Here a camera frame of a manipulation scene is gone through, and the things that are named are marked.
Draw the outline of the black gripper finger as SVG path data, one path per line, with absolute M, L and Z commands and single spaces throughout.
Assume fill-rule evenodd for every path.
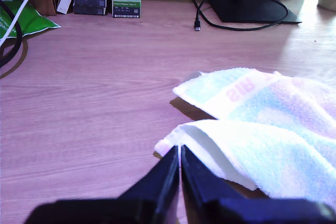
M 242 216 L 221 200 L 241 200 L 243 196 L 214 175 L 186 146 L 181 147 L 183 189 L 198 223 L 245 223 Z
M 127 223 L 176 223 L 180 171 L 173 146 L 138 182 L 118 198 L 128 204 Z

